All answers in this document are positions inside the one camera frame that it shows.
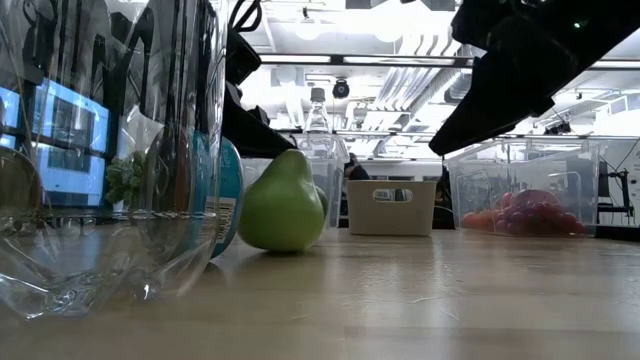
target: wooden table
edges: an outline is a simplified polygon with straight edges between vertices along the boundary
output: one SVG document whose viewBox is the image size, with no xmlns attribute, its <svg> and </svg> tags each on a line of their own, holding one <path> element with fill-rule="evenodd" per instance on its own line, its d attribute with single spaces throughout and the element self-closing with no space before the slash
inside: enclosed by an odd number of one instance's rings
<svg viewBox="0 0 640 360">
<path fill-rule="evenodd" d="M 640 359 L 640 247 L 595 239 L 329 233 L 236 241 L 178 301 L 24 326 L 3 360 Z"/>
</svg>

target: plastic storage bin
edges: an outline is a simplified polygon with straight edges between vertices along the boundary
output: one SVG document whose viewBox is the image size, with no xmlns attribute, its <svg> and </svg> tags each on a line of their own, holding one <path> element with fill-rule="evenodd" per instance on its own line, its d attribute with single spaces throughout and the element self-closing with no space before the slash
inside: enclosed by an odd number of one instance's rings
<svg viewBox="0 0 640 360">
<path fill-rule="evenodd" d="M 515 138 L 449 159 L 456 227 L 514 236 L 589 233 L 597 214 L 598 151 L 597 141 Z"/>
<path fill-rule="evenodd" d="M 313 181 L 329 199 L 329 215 L 325 227 L 337 228 L 344 164 L 349 162 L 349 152 L 344 140 L 339 135 L 292 134 L 291 141 L 306 154 L 311 164 Z M 271 159 L 242 159 L 245 188 L 258 180 L 269 163 Z"/>
</svg>

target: security camera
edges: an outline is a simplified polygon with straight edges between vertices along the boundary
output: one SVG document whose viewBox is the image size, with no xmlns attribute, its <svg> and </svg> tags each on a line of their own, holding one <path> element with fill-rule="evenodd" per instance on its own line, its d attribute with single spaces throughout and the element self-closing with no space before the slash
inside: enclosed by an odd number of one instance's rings
<svg viewBox="0 0 640 360">
<path fill-rule="evenodd" d="M 333 86 L 333 97 L 336 99 L 344 99 L 347 96 L 349 96 L 349 85 L 347 84 L 347 80 L 336 80 L 336 84 Z"/>
</svg>

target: green leaves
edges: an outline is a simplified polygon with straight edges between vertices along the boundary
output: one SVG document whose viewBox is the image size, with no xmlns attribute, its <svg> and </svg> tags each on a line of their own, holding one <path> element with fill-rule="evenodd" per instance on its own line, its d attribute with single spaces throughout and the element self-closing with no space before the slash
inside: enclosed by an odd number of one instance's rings
<svg viewBox="0 0 640 360">
<path fill-rule="evenodd" d="M 113 159 L 107 167 L 107 181 L 111 190 L 105 198 L 112 204 L 124 201 L 131 207 L 138 204 L 144 152 L 136 151 L 124 159 Z"/>
</svg>

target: green pear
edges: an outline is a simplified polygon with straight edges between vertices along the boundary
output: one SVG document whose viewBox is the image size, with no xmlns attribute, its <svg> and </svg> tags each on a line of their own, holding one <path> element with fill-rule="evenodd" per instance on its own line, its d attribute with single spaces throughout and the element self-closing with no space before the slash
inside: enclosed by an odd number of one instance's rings
<svg viewBox="0 0 640 360">
<path fill-rule="evenodd" d="M 329 212 L 329 200 L 327 199 L 327 194 L 324 193 L 324 190 L 315 185 L 316 191 L 318 192 L 318 196 L 320 197 L 320 202 L 322 203 L 322 210 L 324 211 L 324 217 L 327 217 L 327 213 Z"/>
<path fill-rule="evenodd" d="M 304 153 L 287 150 L 247 188 L 238 234 L 249 245 L 301 252 L 318 239 L 324 210 Z"/>
</svg>

